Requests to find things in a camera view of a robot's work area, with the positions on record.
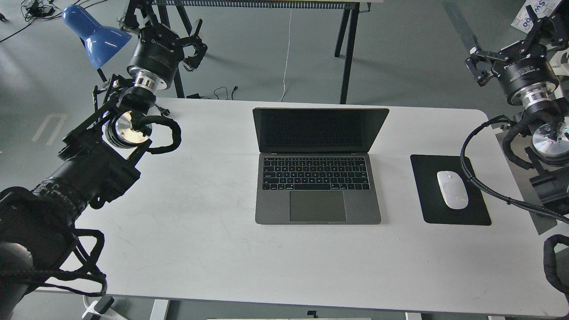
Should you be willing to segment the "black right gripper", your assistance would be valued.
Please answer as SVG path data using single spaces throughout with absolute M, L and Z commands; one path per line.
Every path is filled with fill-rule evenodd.
M 510 105 L 522 105 L 522 93 L 526 87 L 538 85 L 552 93 L 559 86 L 557 76 L 546 59 L 547 47 L 540 44 L 540 17 L 531 5 L 521 9 L 522 24 L 528 33 L 524 39 L 508 45 L 498 52 L 481 48 L 476 35 L 471 36 L 471 56 L 465 59 L 472 77 L 482 87 L 490 79 L 497 78 L 506 101 Z M 478 64 L 489 68 L 478 68 Z

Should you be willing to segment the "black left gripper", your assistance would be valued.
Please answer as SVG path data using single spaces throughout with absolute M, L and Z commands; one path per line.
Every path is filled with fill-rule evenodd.
M 196 21 L 195 30 L 185 38 L 179 36 L 165 25 L 146 26 L 140 30 L 138 43 L 127 66 L 127 72 L 132 77 L 140 71 L 149 72 L 159 79 L 159 90 L 169 89 L 182 61 L 185 71 L 192 72 L 199 67 L 208 46 L 203 44 L 200 30 L 202 19 Z M 182 47 L 193 46 L 194 54 L 184 58 Z

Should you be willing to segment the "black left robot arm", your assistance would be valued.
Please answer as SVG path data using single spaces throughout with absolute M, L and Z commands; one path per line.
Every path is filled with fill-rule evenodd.
M 148 115 L 158 90 L 172 83 L 180 62 L 197 69 L 207 45 L 197 20 L 185 38 L 165 24 L 150 21 L 128 67 L 132 79 L 117 76 L 101 108 L 71 131 L 59 152 L 63 164 L 32 190 L 10 187 L 1 192 L 1 318 L 12 315 L 27 294 L 40 287 L 84 296 L 105 296 L 106 275 L 97 266 L 105 237 L 76 227 L 87 207 L 100 209 L 124 195 L 140 178 L 136 168 L 146 153 L 179 148 L 179 124 L 164 115 Z M 101 286 L 84 292 L 49 283 L 85 280 Z

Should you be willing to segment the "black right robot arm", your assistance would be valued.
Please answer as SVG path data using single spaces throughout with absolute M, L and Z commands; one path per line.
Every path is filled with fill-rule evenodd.
M 568 49 L 568 2 L 562 0 L 549 16 L 537 16 L 526 6 L 532 28 L 526 37 L 498 52 L 484 51 L 473 39 L 465 65 L 476 83 L 496 78 L 507 103 L 524 110 L 513 120 L 500 116 L 493 122 L 508 125 L 502 142 L 504 155 L 523 169 L 535 169 L 530 180 L 544 209 L 525 208 L 540 214 L 546 210 L 568 214 L 568 99 L 552 95 L 559 88 L 557 73 L 548 60 L 561 63 Z

